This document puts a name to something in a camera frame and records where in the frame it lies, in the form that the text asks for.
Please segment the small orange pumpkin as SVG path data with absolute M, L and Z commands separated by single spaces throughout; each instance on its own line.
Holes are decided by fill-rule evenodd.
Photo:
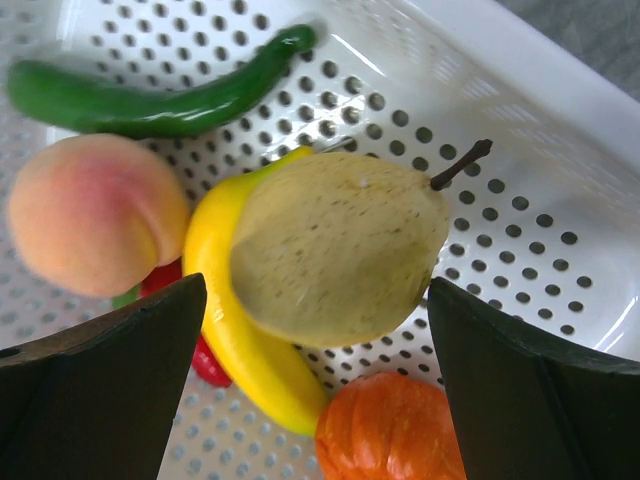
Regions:
M 321 414 L 316 457 L 327 479 L 464 479 L 447 397 L 397 372 L 359 377 Z

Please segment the yellow pear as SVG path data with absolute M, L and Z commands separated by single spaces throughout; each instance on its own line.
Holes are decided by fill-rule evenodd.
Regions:
M 418 306 L 450 230 L 444 187 L 489 154 L 476 142 L 430 176 L 322 153 L 259 174 L 234 231 L 234 293 L 255 324 L 300 345 L 369 342 Z

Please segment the white perforated plastic basket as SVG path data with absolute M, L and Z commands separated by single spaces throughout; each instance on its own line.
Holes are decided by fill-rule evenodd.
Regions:
M 447 188 L 436 273 L 575 343 L 639 356 L 639 106 L 491 1 L 5 1 L 1 63 L 35 57 L 142 89 L 206 83 L 282 28 L 321 41 L 243 118 L 153 140 L 188 195 L 343 138 Z

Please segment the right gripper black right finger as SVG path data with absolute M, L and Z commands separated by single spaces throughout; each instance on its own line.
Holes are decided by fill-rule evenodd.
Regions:
M 550 334 L 441 277 L 427 310 L 468 478 L 638 478 L 638 362 Z

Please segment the yellow banana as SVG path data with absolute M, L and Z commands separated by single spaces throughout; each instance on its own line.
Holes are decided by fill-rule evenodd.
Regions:
M 182 256 L 185 276 L 201 273 L 207 290 L 202 335 L 231 380 L 272 421 L 311 437 L 328 396 L 290 343 L 251 322 L 231 287 L 233 231 L 249 194 L 269 174 L 310 155 L 299 147 L 256 171 L 227 178 L 200 200 Z

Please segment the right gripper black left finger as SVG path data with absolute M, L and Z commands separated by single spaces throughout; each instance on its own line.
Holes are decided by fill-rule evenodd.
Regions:
M 189 275 L 1 352 L 4 479 L 154 479 L 207 299 Z

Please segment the green vegetable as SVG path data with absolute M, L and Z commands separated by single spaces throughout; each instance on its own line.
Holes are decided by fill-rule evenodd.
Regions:
M 197 136 L 243 116 L 275 87 L 294 57 L 314 48 L 316 30 L 281 30 L 237 70 L 181 91 L 151 91 L 25 59 L 8 69 L 9 103 L 39 122 L 81 134 L 132 139 Z

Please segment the orange peach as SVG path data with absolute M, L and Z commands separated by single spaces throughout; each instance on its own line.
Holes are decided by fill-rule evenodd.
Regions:
M 189 202 L 166 161 L 108 134 L 60 140 L 20 169 L 7 223 L 26 266 L 80 295 L 113 297 L 182 252 Z

